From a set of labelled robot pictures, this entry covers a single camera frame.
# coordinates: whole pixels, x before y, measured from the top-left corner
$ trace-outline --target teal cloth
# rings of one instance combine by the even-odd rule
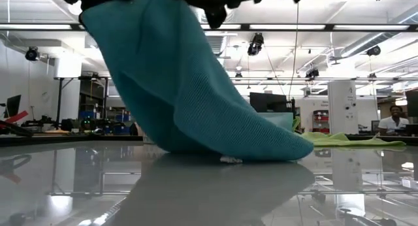
[[[241,97],[185,2],[112,1],[88,9],[82,21],[121,98],[162,149],[281,161],[313,150]]]

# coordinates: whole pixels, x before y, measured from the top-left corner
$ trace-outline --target glossy table surface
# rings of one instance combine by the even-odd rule
[[[418,147],[239,165],[137,141],[1,148],[0,225],[418,225],[414,164]]]

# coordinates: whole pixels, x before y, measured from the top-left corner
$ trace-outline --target fluorescent light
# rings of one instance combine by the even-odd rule
[[[209,30],[210,26],[209,24],[201,24],[201,27],[204,30]],[[240,24],[222,24],[221,27],[219,27],[219,30],[223,30],[223,29],[240,29],[241,25]]]
[[[238,36],[238,33],[205,32],[204,34],[208,37],[236,37],[236,36]]]
[[[242,78],[231,78],[231,80],[268,80],[268,78],[262,78],[262,77],[242,77]]]
[[[251,24],[250,29],[269,29],[269,30],[321,30],[325,28],[323,24]]]
[[[413,169],[413,163],[406,162],[401,165],[402,168]]]
[[[328,47],[326,46],[301,46],[300,49],[301,50],[326,50],[328,49]]]
[[[384,31],[390,31],[390,30],[406,30],[409,28],[409,25],[399,25],[399,24],[393,24],[393,25],[335,25],[334,30],[384,30]]]
[[[0,24],[2,30],[71,30],[69,24]]]
[[[408,101],[403,99],[403,100],[399,100],[399,101],[395,101],[394,102],[396,106],[406,106],[408,105]]]

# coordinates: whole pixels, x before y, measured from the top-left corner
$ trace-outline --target man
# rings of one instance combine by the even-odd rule
[[[403,113],[401,107],[394,105],[391,106],[390,110],[392,116],[388,118],[383,118],[379,122],[379,131],[381,136],[397,135],[397,133],[395,132],[396,129],[403,129],[407,124],[410,123],[407,119],[401,118],[401,115]]]

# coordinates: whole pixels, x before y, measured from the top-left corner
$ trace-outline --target security camera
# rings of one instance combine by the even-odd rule
[[[378,55],[380,55],[380,52],[381,52],[380,47],[375,46],[375,47],[367,50],[366,55],[368,55],[368,56],[378,56]]]
[[[305,78],[316,78],[318,76],[319,76],[318,69],[312,69],[312,70],[306,71]]]
[[[25,54],[25,58],[29,61],[36,62],[40,59],[40,54],[38,52],[38,48],[35,46],[29,47]]]
[[[262,49],[264,44],[264,37],[262,33],[254,34],[253,39],[249,43],[247,54],[249,56],[256,56]]]

